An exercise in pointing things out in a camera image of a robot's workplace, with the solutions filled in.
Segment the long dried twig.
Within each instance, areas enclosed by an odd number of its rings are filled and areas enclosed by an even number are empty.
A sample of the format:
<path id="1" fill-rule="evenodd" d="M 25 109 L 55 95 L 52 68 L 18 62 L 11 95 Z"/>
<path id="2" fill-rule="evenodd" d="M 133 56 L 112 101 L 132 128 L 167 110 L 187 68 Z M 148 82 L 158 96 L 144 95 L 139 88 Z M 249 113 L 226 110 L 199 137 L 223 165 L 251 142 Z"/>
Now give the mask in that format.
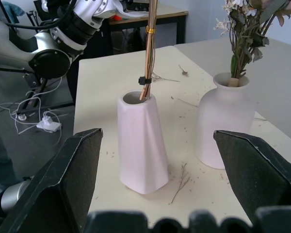
<path id="1" fill-rule="evenodd" d="M 189 176 L 189 172 L 187 171 L 187 163 L 183 163 L 181 165 L 181 176 L 179 180 L 179 186 L 170 204 L 173 204 L 178 193 L 184 188 L 184 186 L 188 183 L 189 180 L 190 180 L 190 176 Z"/>

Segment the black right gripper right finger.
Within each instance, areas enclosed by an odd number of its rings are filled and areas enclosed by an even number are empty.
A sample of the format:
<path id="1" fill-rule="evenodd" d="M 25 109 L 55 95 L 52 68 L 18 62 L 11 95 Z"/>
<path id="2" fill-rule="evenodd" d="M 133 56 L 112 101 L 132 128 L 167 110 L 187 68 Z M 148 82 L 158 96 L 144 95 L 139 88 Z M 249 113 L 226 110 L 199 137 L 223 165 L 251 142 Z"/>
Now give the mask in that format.
<path id="1" fill-rule="evenodd" d="M 231 188 L 250 220 L 260 207 L 291 205 L 291 163 L 266 141 L 222 130 L 213 138 Z"/>

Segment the blue cloth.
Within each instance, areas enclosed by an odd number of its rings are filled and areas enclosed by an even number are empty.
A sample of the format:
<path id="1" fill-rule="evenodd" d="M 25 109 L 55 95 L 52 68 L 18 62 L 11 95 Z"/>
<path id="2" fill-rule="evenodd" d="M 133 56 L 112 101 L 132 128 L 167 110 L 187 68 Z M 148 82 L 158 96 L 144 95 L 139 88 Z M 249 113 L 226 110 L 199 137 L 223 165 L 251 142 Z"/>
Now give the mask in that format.
<path id="1" fill-rule="evenodd" d="M 3 7 L 9 17 L 20 17 L 25 14 L 25 12 L 17 5 L 3 1 Z"/>

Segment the thin dried grass stalk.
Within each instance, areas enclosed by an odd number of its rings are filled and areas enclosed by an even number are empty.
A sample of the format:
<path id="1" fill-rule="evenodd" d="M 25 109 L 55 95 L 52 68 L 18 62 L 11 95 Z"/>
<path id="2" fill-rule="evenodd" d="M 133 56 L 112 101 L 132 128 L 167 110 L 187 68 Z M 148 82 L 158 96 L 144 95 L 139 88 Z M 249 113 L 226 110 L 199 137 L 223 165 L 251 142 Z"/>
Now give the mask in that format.
<path id="1" fill-rule="evenodd" d="M 160 82 L 160 81 L 179 82 L 178 80 L 171 80 L 171 79 L 163 78 L 155 73 L 152 73 L 151 78 L 153 82 Z"/>

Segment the silver robot body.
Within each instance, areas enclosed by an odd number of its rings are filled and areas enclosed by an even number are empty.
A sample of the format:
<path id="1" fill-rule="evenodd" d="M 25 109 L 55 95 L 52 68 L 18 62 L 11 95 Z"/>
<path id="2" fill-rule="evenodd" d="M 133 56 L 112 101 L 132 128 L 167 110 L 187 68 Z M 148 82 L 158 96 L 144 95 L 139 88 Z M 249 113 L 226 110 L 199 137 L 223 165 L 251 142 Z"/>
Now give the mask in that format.
<path id="1" fill-rule="evenodd" d="M 29 62 L 37 49 L 36 37 L 23 39 L 0 21 L 0 64 L 32 71 Z"/>

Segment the green leafy flower bouquet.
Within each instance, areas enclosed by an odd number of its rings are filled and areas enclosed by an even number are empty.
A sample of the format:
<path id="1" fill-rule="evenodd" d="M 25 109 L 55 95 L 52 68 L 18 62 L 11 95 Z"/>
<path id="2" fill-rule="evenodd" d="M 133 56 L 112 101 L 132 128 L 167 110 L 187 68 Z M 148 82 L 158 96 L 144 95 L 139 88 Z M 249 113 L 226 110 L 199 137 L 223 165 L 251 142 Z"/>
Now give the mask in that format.
<path id="1" fill-rule="evenodd" d="M 229 35 L 233 55 L 227 85 L 239 87 L 246 65 L 263 57 L 260 48 L 269 45 L 266 34 L 274 19 L 283 26 L 284 17 L 291 17 L 291 0 L 225 0 L 223 9 L 228 20 L 216 20 L 215 29 Z"/>

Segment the wooden table with black frame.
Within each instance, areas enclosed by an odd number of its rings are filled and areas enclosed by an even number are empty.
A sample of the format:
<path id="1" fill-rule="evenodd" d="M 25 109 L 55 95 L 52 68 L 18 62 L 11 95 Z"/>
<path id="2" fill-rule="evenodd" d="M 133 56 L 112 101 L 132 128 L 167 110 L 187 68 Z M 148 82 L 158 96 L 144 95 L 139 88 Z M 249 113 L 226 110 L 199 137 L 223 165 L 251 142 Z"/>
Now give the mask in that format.
<path id="1" fill-rule="evenodd" d="M 185 43 L 186 36 L 186 19 L 188 11 L 159 3 L 157 9 L 157 20 L 156 25 L 162 26 L 165 24 L 176 24 L 176 32 L 170 34 L 163 27 L 159 27 L 160 32 L 155 36 L 156 48 L 164 47 L 164 42 L 173 41 L 175 44 Z M 110 28 L 112 32 L 116 31 L 127 31 L 128 29 L 143 28 L 147 25 L 148 18 L 133 18 L 125 19 L 122 21 L 110 21 Z"/>

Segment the silver metal cylinder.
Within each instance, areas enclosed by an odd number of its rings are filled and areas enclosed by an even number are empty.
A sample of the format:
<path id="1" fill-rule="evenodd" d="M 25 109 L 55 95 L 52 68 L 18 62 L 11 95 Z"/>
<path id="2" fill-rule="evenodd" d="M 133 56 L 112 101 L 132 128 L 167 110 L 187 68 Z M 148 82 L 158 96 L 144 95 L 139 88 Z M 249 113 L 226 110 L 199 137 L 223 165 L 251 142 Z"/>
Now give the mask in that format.
<path id="1" fill-rule="evenodd" d="M 30 183 L 31 180 L 25 180 L 21 183 L 8 187 L 4 191 L 1 197 L 0 205 L 6 215 L 13 209 Z"/>

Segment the white power adapter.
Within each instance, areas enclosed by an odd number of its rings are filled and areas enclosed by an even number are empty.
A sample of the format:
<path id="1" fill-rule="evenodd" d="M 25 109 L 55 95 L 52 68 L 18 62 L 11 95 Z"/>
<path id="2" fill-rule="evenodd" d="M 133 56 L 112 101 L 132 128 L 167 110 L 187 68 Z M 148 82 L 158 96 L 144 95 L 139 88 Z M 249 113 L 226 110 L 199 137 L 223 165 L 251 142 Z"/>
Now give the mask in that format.
<path id="1" fill-rule="evenodd" d="M 50 116 L 44 116 L 36 127 L 48 133 L 54 133 L 61 129 L 61 123 L 53 121 Z"/>

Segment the dried tan stem bouquet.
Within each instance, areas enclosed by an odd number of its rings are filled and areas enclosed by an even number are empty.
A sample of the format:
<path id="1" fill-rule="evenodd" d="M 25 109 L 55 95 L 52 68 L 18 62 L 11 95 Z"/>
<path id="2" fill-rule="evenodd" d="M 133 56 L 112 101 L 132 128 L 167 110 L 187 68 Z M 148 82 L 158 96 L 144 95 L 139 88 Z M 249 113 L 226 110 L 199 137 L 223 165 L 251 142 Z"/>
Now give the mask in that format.
<path id="1" fill-rule="evenodd" d="M 155 64 L 155 29 L 157 20 L 158 0 L 149 1 L 148 24 L 146 26 L 146 56 L 145 74 L 139 78 L 139 84 L 143 86 L 139 100 L 150 98 L 150 88 L 152 83 L 152 73 Z"/>

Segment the round white bottle vase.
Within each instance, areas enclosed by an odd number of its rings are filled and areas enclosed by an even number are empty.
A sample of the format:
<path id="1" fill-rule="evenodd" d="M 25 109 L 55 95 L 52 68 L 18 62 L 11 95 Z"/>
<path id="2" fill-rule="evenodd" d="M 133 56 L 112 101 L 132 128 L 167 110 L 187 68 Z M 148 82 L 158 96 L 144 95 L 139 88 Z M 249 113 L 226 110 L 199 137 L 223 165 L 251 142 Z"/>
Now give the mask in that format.
<path id="1" fill-rule="evenodd" d="M 213 77 L 215 88 L 200 100 L 197 113 L 197 158 L 205 165 L 224 169 L 218 146 L 213 139 L 216 130 L 247 133 L 254 121 L 254 103 L 245 94 L 249 85 L 246 76 L 237 79 L 237 87 L 229 86 L 230 73 Z"/>

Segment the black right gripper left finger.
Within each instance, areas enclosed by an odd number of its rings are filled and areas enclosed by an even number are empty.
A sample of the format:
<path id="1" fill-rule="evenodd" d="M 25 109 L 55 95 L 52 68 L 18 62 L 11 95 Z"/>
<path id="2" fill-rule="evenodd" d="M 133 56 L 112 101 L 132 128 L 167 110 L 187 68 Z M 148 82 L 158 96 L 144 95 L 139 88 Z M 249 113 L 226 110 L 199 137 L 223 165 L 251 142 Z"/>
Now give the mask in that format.
<path id="1" fill-rule="evenodd" d="M 95 190 L 102 129 L 68 138 L 34 176 L 0 233 L 83 233 Z"/>

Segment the tall twisted white vase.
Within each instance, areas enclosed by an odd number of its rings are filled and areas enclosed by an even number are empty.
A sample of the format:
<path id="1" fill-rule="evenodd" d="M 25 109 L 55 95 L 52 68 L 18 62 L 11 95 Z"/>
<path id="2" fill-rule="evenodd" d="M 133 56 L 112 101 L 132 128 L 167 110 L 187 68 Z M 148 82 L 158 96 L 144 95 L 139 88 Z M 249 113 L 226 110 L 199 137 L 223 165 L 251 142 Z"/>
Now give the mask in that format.
<path id="1" fill-rule="evenodd" d="M 132 90 L 117 103 L 120 180 L 139 194 L 150 194 L 169 181 L 160 117 L 153 95 L 140 100 Z"/>

